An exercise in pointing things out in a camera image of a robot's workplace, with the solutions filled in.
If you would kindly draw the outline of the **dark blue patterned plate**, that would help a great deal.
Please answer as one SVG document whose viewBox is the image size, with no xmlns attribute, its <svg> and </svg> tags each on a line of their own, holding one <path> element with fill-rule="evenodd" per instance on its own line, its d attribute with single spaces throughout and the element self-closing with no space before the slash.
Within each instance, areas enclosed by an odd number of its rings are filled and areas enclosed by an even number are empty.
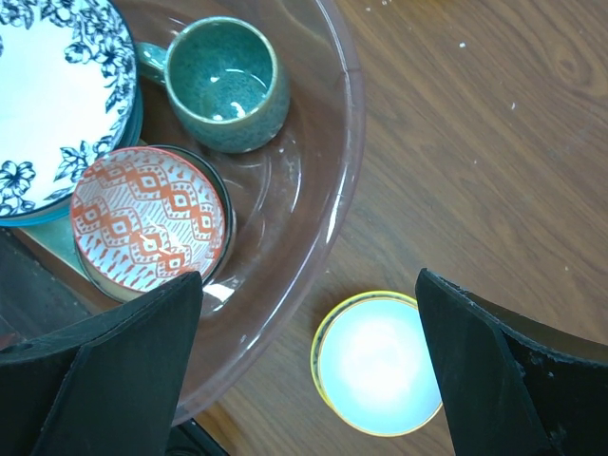
<svg viewBox="0 0 608 456">
<path fill-rule="evenodd" d="M 114 2 L 2 2 L 1 218 L 66 200 L 120 142 L 137 84 L 134 40 Z"/>
</svg>

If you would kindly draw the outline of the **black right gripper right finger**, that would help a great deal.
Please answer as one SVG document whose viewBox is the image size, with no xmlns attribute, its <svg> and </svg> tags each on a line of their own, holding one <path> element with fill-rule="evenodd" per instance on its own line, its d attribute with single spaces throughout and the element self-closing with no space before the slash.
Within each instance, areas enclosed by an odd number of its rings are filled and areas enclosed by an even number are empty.
<svg viewBox="0 0 608 456">
<path fill-rule="evenodd" d="M 606 454 L 605 345 L 428 269 L 415 294 L 456 454 Z"/>
</svg>

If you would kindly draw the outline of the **mint divided rectangular plate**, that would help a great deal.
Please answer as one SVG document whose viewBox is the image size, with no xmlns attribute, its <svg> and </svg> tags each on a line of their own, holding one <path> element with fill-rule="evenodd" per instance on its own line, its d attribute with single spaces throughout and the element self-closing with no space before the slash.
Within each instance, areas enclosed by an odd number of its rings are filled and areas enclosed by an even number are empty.
<svg viewBox="0 0 608 456">
<path fill-rule="evenodd" d="M 89 280 L 80 260 L 69 216 L 38 225 L 17 228 L 16 232 L 41 247 L 44 252 L 67 266 L 84 280 Z"/>
</svg>

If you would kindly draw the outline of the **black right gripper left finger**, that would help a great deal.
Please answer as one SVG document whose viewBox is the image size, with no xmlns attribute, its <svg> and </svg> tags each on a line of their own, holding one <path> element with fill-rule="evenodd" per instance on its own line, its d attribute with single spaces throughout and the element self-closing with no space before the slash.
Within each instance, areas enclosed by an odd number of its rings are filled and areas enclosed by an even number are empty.
<svg viewBox="0 0 608 456">
<path fill-rule="evenodd" d="M 163 455 L 200 318 L 186 273 L 1 351 L 4 455 Z"/>
</svg>

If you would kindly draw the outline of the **teal glazed ceramic mug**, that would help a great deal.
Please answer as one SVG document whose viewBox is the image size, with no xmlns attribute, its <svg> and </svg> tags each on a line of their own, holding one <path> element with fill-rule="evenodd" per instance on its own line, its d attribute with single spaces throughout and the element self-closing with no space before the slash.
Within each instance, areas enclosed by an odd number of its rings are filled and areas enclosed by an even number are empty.
<svg viewBox="0 0 608 456">
<path fill-rule="evenodd" d="M 269 39 L 229 16 L 200 19 L 160 47 L 136 45 L 140 74 L 165 87 L 180 123 L 222 153 L 250 152 L 284 125 L 289 74 Z"/>
</svg>

